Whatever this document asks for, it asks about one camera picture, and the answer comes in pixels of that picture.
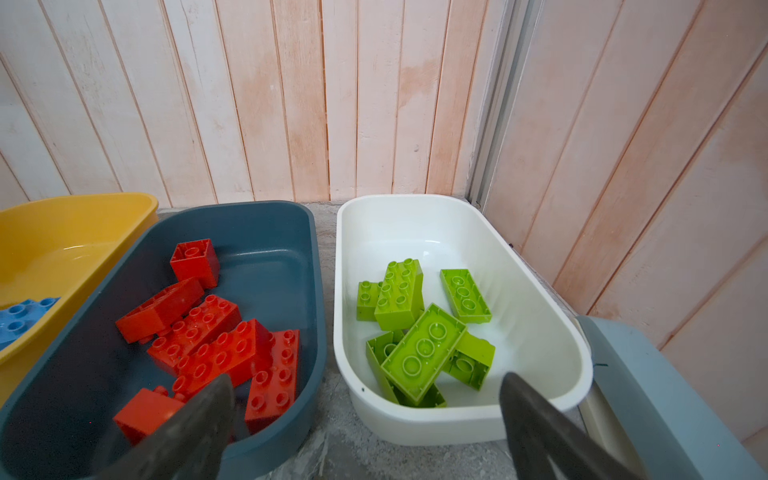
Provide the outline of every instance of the white plastic bin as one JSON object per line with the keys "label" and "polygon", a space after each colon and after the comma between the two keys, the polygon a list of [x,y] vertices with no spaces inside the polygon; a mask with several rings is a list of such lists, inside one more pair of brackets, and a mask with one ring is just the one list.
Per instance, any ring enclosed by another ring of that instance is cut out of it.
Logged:
{"label": "white plastic bin", "polygon": [[[388,262],[418,259],[425,305],[450,311],[441,269],[469,268],[493,320],[469,324],[472,335],[496,346],[480,392],[441,373],[444,409],[399,406],[380,395],[364,350],[380,335],[376,322],[356,320],[357,285],[380,281]],[[450,445],[505,438],[498,391],[516,372],[552,405],[575,407],[592,383],[584,340],[533,273],[474,207],[440,195],[373,195],[347,202],[336,227],[333,347],[362,422],[400,445]]]}

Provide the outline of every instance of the wooden wall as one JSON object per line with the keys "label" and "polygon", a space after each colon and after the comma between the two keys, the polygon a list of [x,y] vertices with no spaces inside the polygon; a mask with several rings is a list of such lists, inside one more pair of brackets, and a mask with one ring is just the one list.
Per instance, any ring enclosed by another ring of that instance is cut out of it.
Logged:
{"label": "wooden wall", "polygon": [[463,194],[506,2],[2,2],[0,208]]}
{"label": "wooden wall", "polygon": [[768,3],[576,4],[542,6],[485,213],[768,466]]}

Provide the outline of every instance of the red lego brick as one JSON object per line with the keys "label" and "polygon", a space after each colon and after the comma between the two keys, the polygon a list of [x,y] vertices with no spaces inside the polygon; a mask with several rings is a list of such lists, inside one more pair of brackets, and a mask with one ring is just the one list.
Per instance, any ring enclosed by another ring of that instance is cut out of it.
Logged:
{"label": "red lego brick", "polygon": [[179,378],[174,392],[190,399],[222,373],[237,387],[261,370],[272,366],[274,338],[256,319],[241,322],[236,329],[222,333],[215,342],[204,343],[191,356],[177,363]]}
{"label": "red lego brick", "polygon": [[299,373],[299,330],[276,332],[273,365],[251,380],[245,423],[253,435],[268,427],[296,401]]}
{"label": "red lego brick", "polygon": [[179,281],[198,278],[203,288],[214,288],[219,283],[219,259],[210,238],[176,245],[170,267]]}
{"label": "red lego brick", "polygon": [[220,296],[209,295],[200,306],[190,310],[187,318],[174,323],[166,336],[156,339],[147,352],[158,367],[176,375],[176,364],[182,356],[190,355],[200,345],[229,332],[241,321],[237,305]]}
{"label": "red lego brick", "polygon": [[152,336],[181,320],[203,298],[203,287],[196,278],[182,280],[160,291],[116,324],[128,343]]}
{"label": "red lego brick", "polygon": [[136,445],[183,406],[183,402],[168,398],[168,391],[161,386],[154,391],[141,389],[113,420],[131,445]]}

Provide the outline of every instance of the green brick pile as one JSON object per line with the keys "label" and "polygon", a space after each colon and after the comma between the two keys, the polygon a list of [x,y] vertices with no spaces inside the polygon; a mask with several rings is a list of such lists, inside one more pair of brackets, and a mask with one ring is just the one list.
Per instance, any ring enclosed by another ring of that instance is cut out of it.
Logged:
{"label": "green brick pile", "polygon": [[480,390],[496,347],[469,333],[467,323],[491,321],[469,270],[441,270],[453,315],[434,303],[424,309],[418,260],[390,262],[381,282],[360,282],[357,319],[377,322],[381,336],[366,342],[366,358],[385,398],[417,408],[447,406],[435,380],[441,371]]}

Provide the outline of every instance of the plastic bin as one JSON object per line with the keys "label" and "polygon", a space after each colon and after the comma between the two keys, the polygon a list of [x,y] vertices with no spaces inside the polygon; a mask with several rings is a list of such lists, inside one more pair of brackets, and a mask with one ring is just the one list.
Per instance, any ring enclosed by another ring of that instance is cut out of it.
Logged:
{"label": "plastic bin", "polygon": [[0,212],[0,310],[61,299],[0,352],[0,404],[123,253],[153,223],[146,194],[48,198]]}
{"label": "plastic bin", "polygon": [[170,390],[145,350],[128,345],[114,321],[174,283],[176,244],[210,238],[221,264],[208,290],[235,302],[267,329],[300,330],[300,394],[272,425],[249,436],[250,382],[236,389],[236,442],[220,478],[256,478],[290,457],[313,423],[326,363],[323,289],[312,214],[290,202],[216,205],[169,217],[139,239],[0,410],[0,478],[78,478],[130,447],[112,417],[142,387]]}
{"label": "plastic bin", "polygon": [[[378,324],[356,320],[358,282],[380,281],[387,263],[419,260],[424,303],[451,311],[441,269],[467,268],[491,309],[490,323],[468,331],[496,346],[481,391],[447,373],[435,384],[448,406],[414,409],[385,399],[366,361]],[[498,392],[516,372],[561,411],[574,408],[592,383],[584,339],[518,254],[477,209],[439,195],[375,195],[347,202],[336,224],[336,362],[352,404],[369,429],[400,445],[449,445],[506,438]]]}

